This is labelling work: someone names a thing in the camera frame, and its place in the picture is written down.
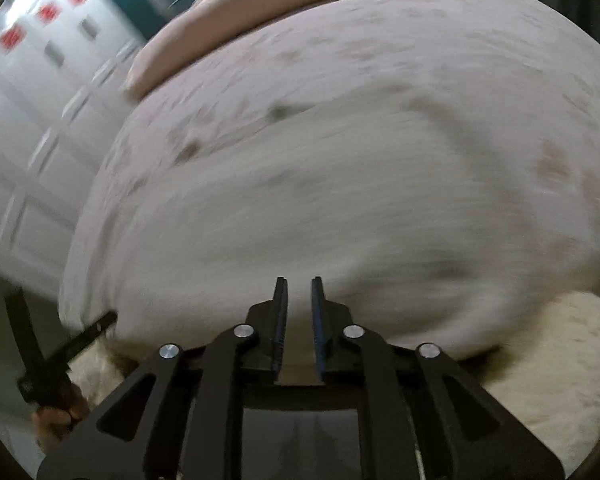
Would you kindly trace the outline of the person's left hand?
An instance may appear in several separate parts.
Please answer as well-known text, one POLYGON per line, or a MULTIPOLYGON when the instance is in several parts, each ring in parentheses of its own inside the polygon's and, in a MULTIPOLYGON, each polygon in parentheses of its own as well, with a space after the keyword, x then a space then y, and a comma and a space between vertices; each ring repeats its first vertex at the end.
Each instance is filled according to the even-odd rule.
POLYGON ((32 413, 36 443, 45 455, 54 452, 73 428, 91 414, 90 406, 77 385, 72 385, 69 400, 68 410, 40 406, 32 413))

